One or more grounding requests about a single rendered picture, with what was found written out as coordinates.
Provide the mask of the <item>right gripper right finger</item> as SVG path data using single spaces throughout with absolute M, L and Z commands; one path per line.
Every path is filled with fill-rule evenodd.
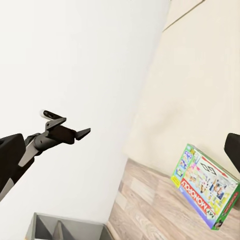
M 231 162 L 240 173 L 240 135 L 229 133 L 227 135 L 224 151 L 228 155 Z

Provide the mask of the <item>board game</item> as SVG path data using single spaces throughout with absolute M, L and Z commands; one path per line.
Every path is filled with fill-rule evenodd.
M 240 180 L 193 144 L 185 147 L 170 179 L 214 231 L 240 197 Z

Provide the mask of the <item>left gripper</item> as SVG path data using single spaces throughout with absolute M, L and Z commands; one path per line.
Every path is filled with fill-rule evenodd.
M 91 128 L 80 131 L 65 128 L 61 125 L 65 121 L 66 118 L 62 117 L 46 123 L 45 132 L 40 136 L 40 141 L 46 148 L 53 148 L 62 143 L 73 145 L 75 139 L 80 141 L 91 132 Z

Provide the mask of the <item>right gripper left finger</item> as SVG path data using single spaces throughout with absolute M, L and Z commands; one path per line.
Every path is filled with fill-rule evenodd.
M 25 139 L 21 133 L 0 138 L 0 193 L 25 152 Z

